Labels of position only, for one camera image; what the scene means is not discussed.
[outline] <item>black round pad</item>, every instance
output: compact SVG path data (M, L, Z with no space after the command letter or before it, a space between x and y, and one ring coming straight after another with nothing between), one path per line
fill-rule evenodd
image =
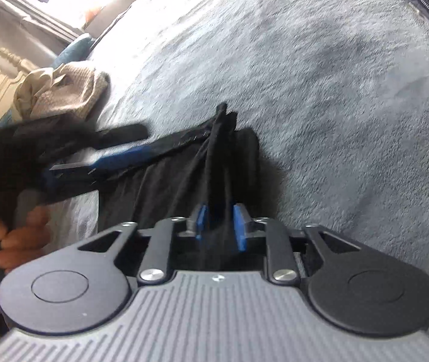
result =
M52 271L33 281L32 292L50 303L66 303L80 298L87 291L89 280L74 271Z
M372 249L332 253L309 280L322 317L367 336L400 336L429 325L429 275Z
M7 322L37 334L69 335L115 317L131 294L114 265L116 252L69 246L13 270L0 284Z

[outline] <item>ribbed gray surface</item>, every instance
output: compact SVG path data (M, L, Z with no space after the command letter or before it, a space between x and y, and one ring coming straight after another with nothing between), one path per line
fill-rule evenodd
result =
M257 272L217 276L179 272L169 284L141 289L121 316L82 335L49 339L14 330L0 343L0 362L429 360L423 332L358 337L313 313L297 289Z

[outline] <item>gray plastic device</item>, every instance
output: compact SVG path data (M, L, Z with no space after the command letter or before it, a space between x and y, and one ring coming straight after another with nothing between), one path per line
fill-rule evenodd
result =
M429 360L424 272L321 226L242 218L240 262L262 256L259 270L177 269L175 255L202 243L185 218L127 222L16 269L0 285L14 327L0 362Z

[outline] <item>blue pillow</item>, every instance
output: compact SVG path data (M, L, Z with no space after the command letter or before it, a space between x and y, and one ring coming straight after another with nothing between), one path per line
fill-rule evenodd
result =
M9 126L13 124L13 118L12 118L12 110L8 110L2 118L0 118L0 128L5 128L6 126Z
M59 54L54 62L52 62L52 68L57 69L62 64L67 64L68 62L85 60L94 42L95 39L88 33L82 34Z

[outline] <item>blue clip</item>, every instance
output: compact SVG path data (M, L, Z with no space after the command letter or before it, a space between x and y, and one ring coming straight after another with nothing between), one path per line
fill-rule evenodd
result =
M128 148L123 152L105 155L91 165L91 169L116 171L127 167L137 167L156 156L149 144Z
M252 223L253 220L243 204L233 206L233 227L240 252L245 252L247 249L246 235L251 232Z
M201 232L204 231L206 227L206 222L208 221L208 206L203 204L198 212L198 217L196 219L196 239L201 240Z

